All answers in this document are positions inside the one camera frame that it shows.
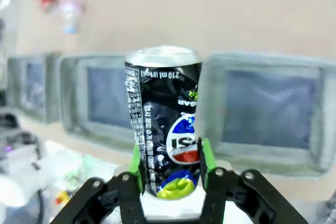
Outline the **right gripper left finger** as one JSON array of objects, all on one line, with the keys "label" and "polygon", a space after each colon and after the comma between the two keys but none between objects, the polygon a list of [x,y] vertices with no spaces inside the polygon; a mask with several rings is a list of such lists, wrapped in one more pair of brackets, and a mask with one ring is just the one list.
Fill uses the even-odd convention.
[{"label": "right gripper left finger", "polygon": [[134,146],[129,169],[108,182],[89,178],[53,219],[51,224],[102,224],[120,207],[123,224],[146,224],[140,195],[144,193],[144,167],[140,151]]}]

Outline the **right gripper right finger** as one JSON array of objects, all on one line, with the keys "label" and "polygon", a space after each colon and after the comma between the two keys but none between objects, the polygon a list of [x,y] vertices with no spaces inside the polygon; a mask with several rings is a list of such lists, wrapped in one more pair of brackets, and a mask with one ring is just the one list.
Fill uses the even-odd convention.
[{"label": "right gripper right finger", "polygon": [[219,167],[208,139],[198,139],[201,180],[206,196],[199,224],[222,224],[227,201],[253,224],[307,224],[305,218],[257,170],[241,174]]}]

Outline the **black Pepsi can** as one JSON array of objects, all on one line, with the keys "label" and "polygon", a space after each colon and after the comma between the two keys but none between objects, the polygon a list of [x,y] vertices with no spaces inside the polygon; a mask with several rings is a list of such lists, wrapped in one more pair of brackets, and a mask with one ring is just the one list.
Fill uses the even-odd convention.
[{"label": "black Pepsi can", "polygon": [[191,49],[160,46],[125,58],[131,125],[144,167],[145,189],[176,200],[199,178],[194,128],[201,58]]}]

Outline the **clear plastic bottle pink label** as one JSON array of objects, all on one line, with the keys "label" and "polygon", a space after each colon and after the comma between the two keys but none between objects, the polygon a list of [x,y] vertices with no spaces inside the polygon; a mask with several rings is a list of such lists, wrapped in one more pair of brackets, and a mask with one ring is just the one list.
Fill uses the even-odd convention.
[{"label": "clear plastic bottle pink label", "polygon": [[64,17],[64,29],[68,34],[76,34],[79,31],[79,23],[84,12],[84,5],[79,1],[63,2],[60,6]]}]

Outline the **grey fabric basket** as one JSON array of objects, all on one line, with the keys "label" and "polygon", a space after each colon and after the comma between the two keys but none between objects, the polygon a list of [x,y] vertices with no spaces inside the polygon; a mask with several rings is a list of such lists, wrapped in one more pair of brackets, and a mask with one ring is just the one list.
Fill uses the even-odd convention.
[{"label": "grey fabric basket", "polygon": [[8,58],[8,106],[38,122],[60,118],[60,54]]},{"label": "grey fabric basket", "polygon": [[61,121],[65,131],[90,143],[131,152],[123,55],[63,57],[60,63]]},{"label": "grey fabric basket", "polygon": [[234,170],[318,177],[336,160],[336,63],[227,52],[203,62],[203,133]]}]

